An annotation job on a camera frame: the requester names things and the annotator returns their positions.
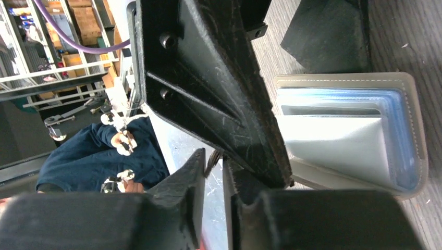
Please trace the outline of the white magnetic stripe card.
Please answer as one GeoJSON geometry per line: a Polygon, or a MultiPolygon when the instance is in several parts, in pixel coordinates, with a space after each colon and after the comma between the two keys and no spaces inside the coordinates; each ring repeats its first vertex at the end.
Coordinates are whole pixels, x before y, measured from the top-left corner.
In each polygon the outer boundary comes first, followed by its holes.
{"type": "Polygon", "coordinates": [[[380,116],[282,115],[277,122],[296,159],[373,184],[397,185],[380,116]]]}

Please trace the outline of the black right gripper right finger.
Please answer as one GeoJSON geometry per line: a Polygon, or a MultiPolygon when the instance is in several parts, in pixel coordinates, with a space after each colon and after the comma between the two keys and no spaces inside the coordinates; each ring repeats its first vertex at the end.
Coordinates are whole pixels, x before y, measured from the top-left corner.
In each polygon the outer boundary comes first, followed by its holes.
{"type": "Polygon", "coordinates": [[[229,249],[423,249],[388,193],[270,189],[228,158],[223,181],[229,249]]]}

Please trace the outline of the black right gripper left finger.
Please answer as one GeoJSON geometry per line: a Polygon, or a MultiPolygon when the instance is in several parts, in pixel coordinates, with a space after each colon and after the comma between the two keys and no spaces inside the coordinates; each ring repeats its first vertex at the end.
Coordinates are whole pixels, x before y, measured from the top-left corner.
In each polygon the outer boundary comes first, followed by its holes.
{"type": "Polygon", "coordinates": [[[198,249],[205,149],[146,193],[17,197],[1,216],[1,249],[198,249]]]}

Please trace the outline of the taupe leather card holder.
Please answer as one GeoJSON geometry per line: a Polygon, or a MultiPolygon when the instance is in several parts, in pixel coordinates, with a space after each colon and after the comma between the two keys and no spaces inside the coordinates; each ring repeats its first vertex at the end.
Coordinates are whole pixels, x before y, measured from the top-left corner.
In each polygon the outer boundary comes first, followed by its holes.
{"type": "Polygon", "coordinates": [[[417,196],[428,179],[418,92],[405,72],[277,76],[292,178],[313,189],[417,196]]]}

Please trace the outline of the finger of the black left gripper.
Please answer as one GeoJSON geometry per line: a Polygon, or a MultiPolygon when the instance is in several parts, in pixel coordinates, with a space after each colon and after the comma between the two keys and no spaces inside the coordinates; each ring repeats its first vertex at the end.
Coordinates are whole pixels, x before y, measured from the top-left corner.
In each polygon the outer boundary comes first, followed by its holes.
{"type": "Polygon", "coordinates": [[[281,42],[308,73],[372,70],[368,1],[302,0],[281,42]]]}
{"type": "Polygon", "coordinates": [[[291,167],[249,32],[269,1],[137,1],[140,82],[161,118],[223,150],[270,188],[291,167]]]}

